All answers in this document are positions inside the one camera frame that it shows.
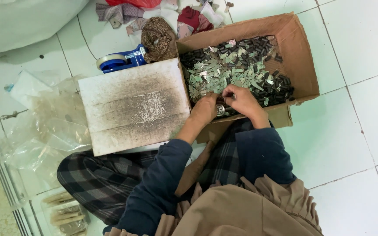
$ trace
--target plaid pants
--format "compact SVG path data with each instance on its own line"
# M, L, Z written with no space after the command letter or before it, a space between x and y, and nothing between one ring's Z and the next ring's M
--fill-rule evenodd
M201 186L208 187L216 180L223 185L239 184L241 176L235 135L249 130L253 130L253 126L247 118L236 120L228 127L197 180ZM115 225L125 211L126 199L141 181L157 152L99 157L94 157L92 151L74 153L59 165L58 180L89 212L106 225Z

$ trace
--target red fabric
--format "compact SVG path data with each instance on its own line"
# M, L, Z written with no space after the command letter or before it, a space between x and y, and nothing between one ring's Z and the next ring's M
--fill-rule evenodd
M188 24L196 30L199 26L200 14L201 13L198 10L193 10L187 6L183 8L182 13L177 17L177 21Z
M214 28L214 25L210 23L210 21L203 15L199 15L199 27L193 31L193 34L203 32L203 31L208 31L212 30Z
M116 6L122 3L131 3L139 8L154 8L160 4L161 0L106 0L106 2L111 6Z

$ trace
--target open cardboard box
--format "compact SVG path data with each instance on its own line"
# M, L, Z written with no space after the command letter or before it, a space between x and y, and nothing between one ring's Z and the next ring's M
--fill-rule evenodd
M278 69L281 74L289 77L291 85L295 88L293 94L295 100L264 109L269 113L269 119L276 128L292 126L289 106L319 96L318 80L309 42L303 26L294 13L241 21L219 29L194 34L176 41L176 48L178 54L183 54L196 49L215 46L228 40L250 39L267 35L275 35L283 62L280 63L275 60L264 62L265 70L272 73ZM184 80L181 63L179 64ZM191 104L187 88L186 96L189 104ZM239 114L214 120L198 135L197 143L207 142L208 140L218 141L234 120L244 117L244 115Z

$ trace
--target sleeve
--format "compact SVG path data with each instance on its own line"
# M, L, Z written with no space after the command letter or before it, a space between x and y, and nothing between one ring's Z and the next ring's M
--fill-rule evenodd
M290 155L274 128L236 133L236 143L240 174L251 183L265 174L278 184L297 179L292 173Z
M179 199L174 192L191 153L191 145L180 139L172 139L160 147L141 183L131 191L121 220L113 227L137 235L154 235L161 215L176 213Z

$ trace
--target white board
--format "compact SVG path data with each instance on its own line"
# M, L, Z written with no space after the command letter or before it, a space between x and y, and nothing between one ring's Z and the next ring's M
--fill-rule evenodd
M78 82L94 156L170 140L190 114L177 58Z

